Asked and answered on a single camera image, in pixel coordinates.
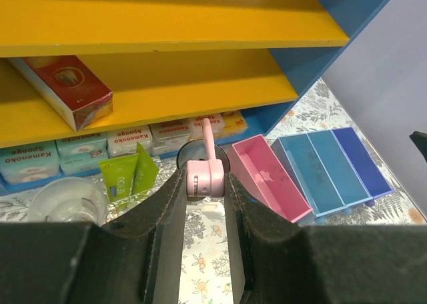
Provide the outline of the clear textured glass tray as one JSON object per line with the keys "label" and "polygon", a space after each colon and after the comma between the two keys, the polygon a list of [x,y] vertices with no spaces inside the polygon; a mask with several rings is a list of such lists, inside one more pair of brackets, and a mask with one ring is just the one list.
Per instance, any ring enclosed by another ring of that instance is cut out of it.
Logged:
{"label": "clear textured glass tray", "polygon": [[[103,225],[111,221],[115,221],[118,217],[121,217],[128,211],[138,207],[138,205],[143,206],[145,213],[152,215],[162,207],[165,207],[171,201],[172,195],[180,196],[181,201],[185,204],[187,203],[187,193],[186,188],[184,187],[185,180],[177,178],[175,174],[176,167],[174,167],[169,161],[163,162],[158,158],[155,158],[154,161],[159,167],[159,173],[157,174],[153,188],[148,191],[148,194],[145,197],[130,195],[122,201],[110,203],[107,197],[105,183],[101,175],[81,177],[95,184],[107,198],[107,217]],[[35,194],[42,187],[26,190],[20,193],[12,193],[2,197],[1,222],[23,223],[28,221],[28,208],[34,200]]]}

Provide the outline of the dark blue cup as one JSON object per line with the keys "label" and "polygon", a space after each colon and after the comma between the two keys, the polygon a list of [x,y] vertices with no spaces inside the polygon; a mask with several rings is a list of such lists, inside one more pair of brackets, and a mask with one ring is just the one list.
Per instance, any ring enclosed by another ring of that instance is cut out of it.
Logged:
{"label": "dark blue cup", "polygon": [[224,179],[225,174],[230,171],[230,160],[226,154],[226,152],[219,147],[218,145],[214,145],[214,151],[216,156],[214,159],[220,160],[222,162],[223,171],[219,170],[218,162],[215,162],[213,174],[211,174],[211,167],[208,165],[207,170],[205,167],[199,171],[196,167],[188,167],[188,161],[208,161],[209,156],[207,149],[205,147],[205,143],[203,140],[195,140],[186,143],[179,151],[176,157],[177,168],[185,171],[186,179],[193,179],[195,175],[201,175],[204,177],[213,178],[222,178]]}

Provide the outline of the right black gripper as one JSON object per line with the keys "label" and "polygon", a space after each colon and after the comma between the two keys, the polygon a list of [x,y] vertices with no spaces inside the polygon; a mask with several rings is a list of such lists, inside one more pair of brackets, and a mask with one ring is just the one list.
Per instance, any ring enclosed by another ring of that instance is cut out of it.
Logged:
{"label": "right black gripper", "polygon": [[427,134],[420,131],[414,131],[410,135],[410,139],[422,154],[423,158],[427,159]]}

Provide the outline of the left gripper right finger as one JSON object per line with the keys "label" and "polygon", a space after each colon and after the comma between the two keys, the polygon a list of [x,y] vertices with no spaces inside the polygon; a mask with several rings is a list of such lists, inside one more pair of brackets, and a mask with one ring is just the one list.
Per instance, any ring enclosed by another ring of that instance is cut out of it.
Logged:
{"label": "left gripper right finger", "polygon": [[234,303],[290,301],[287,242],[299,231],[225,176],[225,216]]}

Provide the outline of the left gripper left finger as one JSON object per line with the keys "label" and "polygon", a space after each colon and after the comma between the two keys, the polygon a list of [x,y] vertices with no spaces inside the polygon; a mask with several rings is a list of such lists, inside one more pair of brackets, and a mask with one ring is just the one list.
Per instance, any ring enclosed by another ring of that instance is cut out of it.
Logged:
{"label": "left gripper left finger", "polygon": [[[177,170],[185,180],[185,171]],[[152,215],[142,205],[103,225],[119,243],[104,303],[177,303],[186,204],[177,195]]]}

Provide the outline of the clear cup brown base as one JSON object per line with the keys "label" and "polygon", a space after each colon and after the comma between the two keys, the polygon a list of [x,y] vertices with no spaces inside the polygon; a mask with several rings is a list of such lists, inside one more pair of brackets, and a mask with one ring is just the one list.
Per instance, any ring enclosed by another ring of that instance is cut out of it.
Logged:
{"label": "clear cup brown base", "polygon": [[27,211],[29,222],[93,222],[103,225],[107,198],[91,181],[65,177],[42,187]]}

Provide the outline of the green toothpaste tube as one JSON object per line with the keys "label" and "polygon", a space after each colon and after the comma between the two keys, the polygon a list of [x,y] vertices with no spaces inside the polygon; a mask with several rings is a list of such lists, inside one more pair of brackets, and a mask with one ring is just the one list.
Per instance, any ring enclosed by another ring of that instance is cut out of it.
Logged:
{"label": "green toothpaste tube", "polygon": [[131,195],[137,160],[138,156],[133,154],[99,162],[110,203],[122,201]]}
{"label": "green toothpaste tube", "polygon": [[148,191],[155,184],[159,167],[144,149],[140,142],[137,142],[137,164],[135,167],[131,194],[145,197]]}

